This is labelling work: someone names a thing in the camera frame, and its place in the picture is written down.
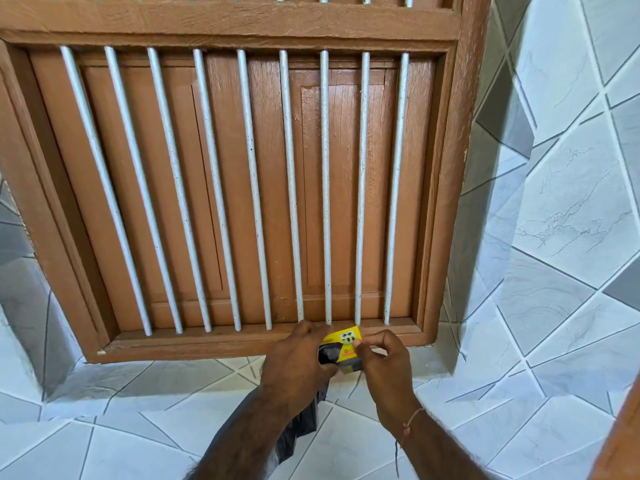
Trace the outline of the person's right hand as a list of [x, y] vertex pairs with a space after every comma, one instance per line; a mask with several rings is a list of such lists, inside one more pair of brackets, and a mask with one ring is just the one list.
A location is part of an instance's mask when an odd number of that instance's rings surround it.
[[376, 361], [364, 373], [379, 421], [386, 428], [391, 420], [400, 420], [402, 414], [410, 415], [413, 408], [423, 407], [413, 391], [410, 354], [390, 330], [362, 340], [376, 352]]

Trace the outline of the person's left hand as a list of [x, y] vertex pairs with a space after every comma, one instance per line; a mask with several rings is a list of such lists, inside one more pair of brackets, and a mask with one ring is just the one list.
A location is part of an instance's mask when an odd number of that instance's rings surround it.
[[259, 396], [284, 423], [304, 410], [328, 383], [316, 382], [316, 363], [319, 346], [330, 332], [329, 324], [300, 321], [266, 355]]

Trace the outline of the small yellow cardboard box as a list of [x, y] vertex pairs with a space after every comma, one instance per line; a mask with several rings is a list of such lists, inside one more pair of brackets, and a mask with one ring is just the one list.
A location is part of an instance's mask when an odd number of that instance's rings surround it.
[[363, 370], [354, 341], [361, 340], [359, 327], [352, 326], [325, 336], [318, 350], [318, 362], [321, 365], [334, 364], [344, 374]]

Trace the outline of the black plastic bag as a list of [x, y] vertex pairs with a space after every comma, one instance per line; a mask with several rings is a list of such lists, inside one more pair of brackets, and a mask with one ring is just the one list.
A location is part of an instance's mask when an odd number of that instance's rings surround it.
[[317, 393], [310, 404], [293, 417], [279, 435], [268, 460], [267, 471], [272, 473], [277, 466], [293, 457], [300, 438], [315, 433], [319, 427], [318, 405], [326, 399], [329, 382]]

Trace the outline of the person's left forearm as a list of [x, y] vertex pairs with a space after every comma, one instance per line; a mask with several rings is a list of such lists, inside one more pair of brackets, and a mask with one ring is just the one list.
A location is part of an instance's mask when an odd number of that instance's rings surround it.
[[285, 423], [251, 391], [184, 480], [269, 480], [268, 460]]

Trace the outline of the person's right forearm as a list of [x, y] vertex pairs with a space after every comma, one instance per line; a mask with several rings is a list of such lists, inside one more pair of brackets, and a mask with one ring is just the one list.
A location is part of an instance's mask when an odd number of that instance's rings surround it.
[[425, 408], [385, 424], [419, 480], [490, 480], [484, 469]]

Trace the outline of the brown wooden window shutter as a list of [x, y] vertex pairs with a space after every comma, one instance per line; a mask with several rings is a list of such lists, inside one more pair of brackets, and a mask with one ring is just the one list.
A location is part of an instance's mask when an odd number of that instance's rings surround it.
[[[294, 183], [303, 312], [324, 320], [324, 249], [319, 59], [289, 60]], [[257, 166], [271, 313], [275, 324], [298, 319], [277, 57], [251, 57]], [[353, 320], [356, 299], [358, 170], [361, 118], [359, 56], [330, 60], [329, 158], [332, 318]], [[390, 317], [409, 317], [435, 62], [410, 57], [399, 172]], [[391, 185], [399, 101], [399, 58], [372, 58], [367, 108], [361, 318], [382, 319], [388, 266]]]
[[[134, 288], [61, 51], [34, 50], [29, 57], [117, 325], [121, 331], [141, 331]], [[105, 52], [76, 52], [74, 60], [151, 325], [172, 329], [173, 315]], [[185, 328], [203, 327], [148, 54], [117, 51], [117, 62], [179, 316]], [[160, 52], [159, 62], [210, 320], [213, 326], [233, 326], [194, 57]]]

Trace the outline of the row of white window bars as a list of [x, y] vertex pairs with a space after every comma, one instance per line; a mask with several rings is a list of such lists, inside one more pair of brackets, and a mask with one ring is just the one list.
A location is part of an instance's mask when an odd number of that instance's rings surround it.
[[[189, 217], [186, 193], [180, 172], [180, 162], [177, 156], [177, 146], [172, 129], [172, 121], [168, 106], [168, 99], [164, 89], [162, 68], [159, 62], [159, 51], [156, 48], [146, 49], [157, 101], [161, 112], [164, 135], [170, 154], [170, 163], [178, 195], [182, 224], [186, 233], [189, 259], [193, 269], [196, 291], [204, 322], [200, 329], [211, 332], [226, 326], [213, 326], [209, 316], [209, 308], [202, 284], [198, 258], [195, 248], [193, 226]], [[74, 51], [68, 47], [61, 48], [62, 56], [74, 95], [80, 101], [80, 113], [84, 128], [90, 129], [89, 141], [91, 149], [98, 150], [102, 157], [101, 167], [98, 169], [101, 182], [107, 197], [109, 210], [116, 226], [118, 240], [122, 247], [127, 272], [134, 288], [134, 295], [139, 307], [143, 329], [141, 331], [121, 331], [119, 334], [146, 334], [156, 330], [151, 325], [148, 311], [143, 301], [140, 282], [138, 280], [131, 247], [127, 241], [121, 211], [116, 203], [113, 186], [108, 177], [106, 163], [97, 136], [92, 112], [86, 99], [86, 91], [74, 60]], [[156, 217], [152, 209], [150, 193], [143, 174], [140, 152], [132, 119], [127, 104], [124, 85], [117, 62], [117, 49], [104, 48], [109, 72], [113, 80], [116, 99], [125, 126], [126, 138], [131, 150], [134, 170], [138, 180], [143, 204], [152, 234], [154, 249], [161, 268], [161, 275], [173, 315], [174, 333], [183, 333], [185, 328], [181, 322], [177, 309], [177, 301], [168, 272], [161, 238], [158, 231]], [[261, 198], [259, 190], [259, 172], [257, 166], [257, 151], [253, 115], [255, 110], [251, 96], [248, 62], [251, 57], [275, 57], [274, 55], [250, 55], [238, 49], [235, 55], [231, 53], [206, 53], [202, 49], [194, 49], [193, 57], [196, 68], [196, 79], [202, 114], [204, 117], [205, 139], [211, 165], [212, 187], [220, 224], [221, 243], [223, 248], [223, 263], [228, 280], [228, 291], [232, 305], [234, 326], [237, 331], [253, 331], [258, 325], [266, 330], [279, 328], [280, 324], [273, 322], [271, 313], [271, 297], [269, 291], [268, 265], [266, 261], [265, 232], [263, 226]], [[311, 60], [319, 59], [319, 74], [321, 88], [321, 176], [322, 176], [322, 215], [323, 215], [323, 249], [324, 249], [324, 320], [328, 323], [337, 322], [336, 330], [346, 327], [346, 323], [357, 324], [360, 327], [391, 326], [396, 330], [416, 329], [413, 317], [390, 317], [386, 313], [384, 304], [382, 319], [361, 318], [362, 304], [362, 254], [364, 233], [364, 188], [366, 174], [366, 138], [367, 138], [367, 108], [369, 99], [369, 76], [371, 55], [364, 52], [361, 62], [361, 118], [360, 118], [360, 146], [358, 170], [358, 206], [357, 206], [357, 247], [356, 247], [356, 299], [355, 318], [353, 320], [334, 320], [332, 318], [332, 271], [331, 271], [331, 231], [330, 231], [330, 158], [329, 158], [329, 71], [331, 57], [327, 51], [316, 55], [304, 56]], [[279, 52], [279, 68], [282, 95], [282, 114], [284, 118], [285, 160], [287, 168], [287, 184], [289, 195], [289, 217], [291, 224], [291, 243], [294, 255], [294, 277], [296, 291], [297, 321], [304, 319], [303, 298], [301, 290], [300, 243], [298, 236], [298, 216], [294, 183], [294, 160], [292, 142], [292, 108], [289, 88], [289, 60], [287, 51]]]

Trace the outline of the brown wooden door edge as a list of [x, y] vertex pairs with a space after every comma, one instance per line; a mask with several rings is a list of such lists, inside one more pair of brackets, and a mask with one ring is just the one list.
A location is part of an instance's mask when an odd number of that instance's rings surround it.
[[640, 372], [588, 480], [640, 480]]

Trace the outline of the brown wooden window frame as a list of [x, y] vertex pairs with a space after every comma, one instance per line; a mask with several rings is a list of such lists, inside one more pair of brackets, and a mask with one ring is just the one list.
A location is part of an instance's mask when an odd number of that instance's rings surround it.
[[0, 170], [44, 275], [90, 363], [261, 355], [295, 323], [119, 334], [30, 53], [62, 47], [331, 59], [400, 60], [385, 298], [390, 311], [410, 57], [435, 62], [420, 211], [416, 329], [384, 329], [407, 346], [435, 341], [470, 140], [491, 0], [0, 0]]

